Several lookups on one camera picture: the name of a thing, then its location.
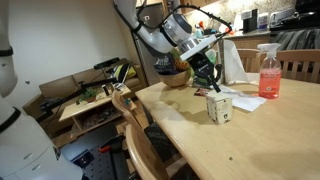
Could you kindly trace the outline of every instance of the wall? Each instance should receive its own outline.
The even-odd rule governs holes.
[[[220,0],[210,5],[203,7],[202,9],[211,12],[217,17],[227,22],[234,22],[236,14],[240,14],[245,10],[258,9],[259,13],[268,12],[269,15],[272,12],[280,11],[287,8],[294,8],[296,0],[282,0],[282,1],[273,1],[273,0]],[[199,23],[201,20],[206,22],[208,20],[207,16],[201,12],[191,12],[186,15],[188,22],[194,27],[196,23]],[[218,29],[220,23],[215,21],[214,27]]]
[[[6,100],[19,109],[40,93],[39,84],[129,58],[112,0],[11,0],[9,10],[19,81]]]

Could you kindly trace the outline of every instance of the white paper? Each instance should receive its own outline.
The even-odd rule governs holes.
[[[224,69],[226,83],[248,82],[237,48],[230,40],[224,40]]]
[[[232,106],[244,109],[249,112],[256,110],[261,104],[267,101],[267,99],[265,98],[244,94],[241,91],[236,91],[226,86],[219,87],[221,89],[220,93],[224,93],[226,96],[232,99]]]

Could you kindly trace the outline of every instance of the box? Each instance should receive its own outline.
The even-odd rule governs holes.
[[[217,124],[224,124],[232,118],[232,99],[223,93],[206,95],[208,114]]]

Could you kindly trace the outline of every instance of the kitchen counter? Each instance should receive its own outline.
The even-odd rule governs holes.
[[[258,36],[269,36],[270,35],[270,31],[269,30],[265,30],[265,31],[251,31],[248,33],[242,33],[242,31],[238,31],[236,32],[234,35],[228,35],[225,36],[225,39],[236,39],[236,38],[247,38],[247,37],[258,37]]]

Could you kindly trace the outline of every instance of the white wall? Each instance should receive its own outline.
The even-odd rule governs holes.
[[[6,100],[19,109],[40,93],[39,84],[129,58],[112,0],[10,0],[9,10],[19,81]]]

